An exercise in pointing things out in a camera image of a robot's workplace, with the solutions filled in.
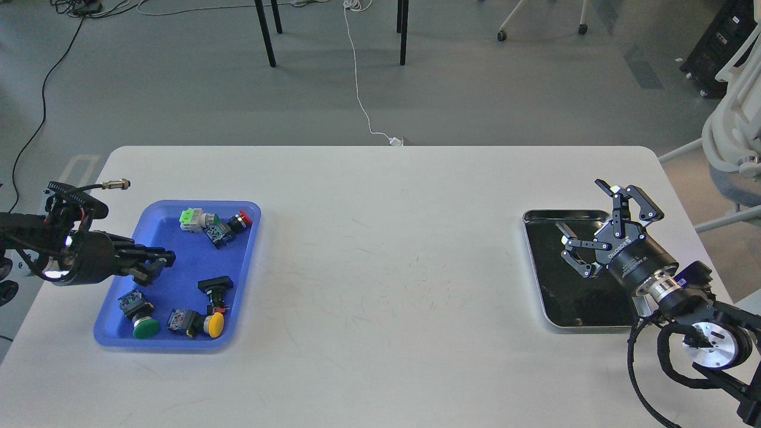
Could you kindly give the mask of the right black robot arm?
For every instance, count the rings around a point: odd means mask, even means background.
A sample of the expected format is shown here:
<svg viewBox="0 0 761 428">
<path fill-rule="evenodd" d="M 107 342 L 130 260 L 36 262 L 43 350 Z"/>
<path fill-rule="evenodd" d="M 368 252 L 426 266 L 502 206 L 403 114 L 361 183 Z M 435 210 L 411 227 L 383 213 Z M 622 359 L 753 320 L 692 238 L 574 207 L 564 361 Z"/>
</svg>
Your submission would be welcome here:
<svg viewBox="0 0 761 428">
<path fill-rule="evenodd" d="M 712 271 L 701 261 L 678 268 L 647 232 L 664 214 L 640 187 L 611 186 L 601 179 L 595 183 L 612 199 L 611 217 L 590 240 L 557 223 L 563 234 L 561 255 L 583 278 L 607 270 L 636 304 L 646 304 L 646 296 L 657 304 L 652 313 L 634 317 L 627 341 L 627 370 L 639 401 L 661 425 L 675 426 L 642 395 L 633 367 L 639 334 L 655 325 L 660 330 L 656 353 L 666 376 L 687 388 L 723 390 L 738 401 L 740 419 L 758 427 L 759 372 L 744 383 L 727 370 L 759 349 L 759 315 L 718 301 L 711 290 Z"/>
</svg>

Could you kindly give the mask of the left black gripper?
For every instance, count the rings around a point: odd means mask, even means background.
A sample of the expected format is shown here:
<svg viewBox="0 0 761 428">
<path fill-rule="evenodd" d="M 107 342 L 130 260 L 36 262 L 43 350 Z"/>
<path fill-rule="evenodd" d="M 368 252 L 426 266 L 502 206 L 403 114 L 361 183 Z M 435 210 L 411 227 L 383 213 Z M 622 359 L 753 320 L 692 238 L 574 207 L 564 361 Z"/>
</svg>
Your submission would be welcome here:
<svg viewBox="0 0 761 428">
<path fill-rule="evenodd" d="M 173 250 L 146 247 L 101 231 L 74 233 L 64 254 L 42 271 L 43 279 L 57 285 L 80 285 L 98 284 L 110 276 L 132 276 L 135 284 L 148 287 L 176 260 Z M 158 260 L 165 265 L 156 265 Z"/>
</svg>

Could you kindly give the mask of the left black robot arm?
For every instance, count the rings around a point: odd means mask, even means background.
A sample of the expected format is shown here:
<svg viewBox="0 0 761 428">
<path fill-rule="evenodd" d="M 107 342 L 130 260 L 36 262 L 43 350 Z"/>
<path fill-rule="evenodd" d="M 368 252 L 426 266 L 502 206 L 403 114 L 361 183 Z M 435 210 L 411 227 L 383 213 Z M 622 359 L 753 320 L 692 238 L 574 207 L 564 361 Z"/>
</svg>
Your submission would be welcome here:
<svg viewBox="0 0 761 428">
<path fill-rule="evenodd" d="M 107 217 L 109 209 L 88 190 L 126 190 L 130 185 L 126 178 L 82 187 L 50 181 L 44 216 L 3 212 L 2 304 L 18 291 L 17 283 L 8 279 L 14 264 L 6 257 L 7 250 L 14 250 L 33 275 L 57 285 L 98 284 L 110 276 L 132 276 L 146 287 L 164 268 L 171 268 L 176 260 L 172 250 L 90 230 L 93 220 Z"/>
</svg>

